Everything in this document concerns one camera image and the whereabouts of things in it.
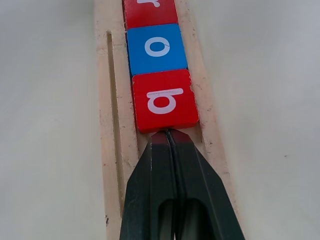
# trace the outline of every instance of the blue tile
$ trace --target blue tile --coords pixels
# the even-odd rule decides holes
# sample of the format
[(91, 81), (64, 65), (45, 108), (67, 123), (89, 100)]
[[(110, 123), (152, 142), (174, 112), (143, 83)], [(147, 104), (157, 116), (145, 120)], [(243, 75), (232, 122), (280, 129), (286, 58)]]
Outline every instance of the blue tile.
[(187, 68), (177, 24), (131, 28), (127, 33), (131, 74), (148, 74)]

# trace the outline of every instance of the letter b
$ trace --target letter b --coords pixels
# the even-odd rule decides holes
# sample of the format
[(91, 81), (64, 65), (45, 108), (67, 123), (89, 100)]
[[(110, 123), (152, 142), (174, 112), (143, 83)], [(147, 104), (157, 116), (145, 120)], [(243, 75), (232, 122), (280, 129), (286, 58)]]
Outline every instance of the letter b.
[[(146, 94), (147, 98), (149, 99), (148, 109), (154, 114), (168, 114), (172, 112), (177, 105), (177, 102), (173, 96), (180, 95), (183, 93), (184, 90), (182, 88), (148, 92)], [(167, 106), (157, 107), (155, 105), (155, 100), (161, 97), (167, 98), (169, 100), (169, 104)]]

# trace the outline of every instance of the wooden strip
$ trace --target wooden strip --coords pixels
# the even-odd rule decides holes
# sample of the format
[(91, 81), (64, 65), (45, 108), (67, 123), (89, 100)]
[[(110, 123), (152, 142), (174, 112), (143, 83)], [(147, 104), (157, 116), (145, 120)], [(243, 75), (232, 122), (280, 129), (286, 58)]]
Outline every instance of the wooden strip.
[(95, 0), (94, 11), (106, 233), (118, 240), (127, 181), (139, 160), (137, 136), (122, 1)]
[(188, 3), (186, 0), (176, 0), (175, 5), (195, 100), (198, 107), (206, 159), (221, 177), (232, 206), (237, 213), (236, 199), (218, 129), (216, 108), (211, 92), (210, 79), (208, 78), (207, 70), (202, 58)]
[[(186, 0), (176, 0), (175, 4), (200, 117), (200, 125), (183, 131), (222, 178), (237, 213), (210, 79), (194, 24)], [(136, 132), (121, 0), (95, 0), (95, 33), (107, 239), (118, 240), (127, 181), (149, 135)]]

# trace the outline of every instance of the white surface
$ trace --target white surface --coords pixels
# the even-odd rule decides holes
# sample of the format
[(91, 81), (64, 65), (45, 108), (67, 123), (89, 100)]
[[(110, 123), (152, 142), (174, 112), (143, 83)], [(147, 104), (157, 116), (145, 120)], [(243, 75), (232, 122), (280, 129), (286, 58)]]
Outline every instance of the white surface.
[(247, 240), (319, 240), (320, 1), (190, 2)]
[(0, 2), (0, 239), (104, 240), (93, 0)]

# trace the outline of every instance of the red letter tile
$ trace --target red letter tile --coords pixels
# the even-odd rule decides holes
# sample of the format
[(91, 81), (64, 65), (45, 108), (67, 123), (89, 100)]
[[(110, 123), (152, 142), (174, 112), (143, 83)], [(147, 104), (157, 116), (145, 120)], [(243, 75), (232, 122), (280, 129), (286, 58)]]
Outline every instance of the red letter tile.
[(136, 75), (133, 96), (137, 126), (141, 133), (167, 128), (190, 128), (199, 117), (186, 69)]
[(124, 0), (128, 29), (163, 24), (177, 24), (174, 0)]

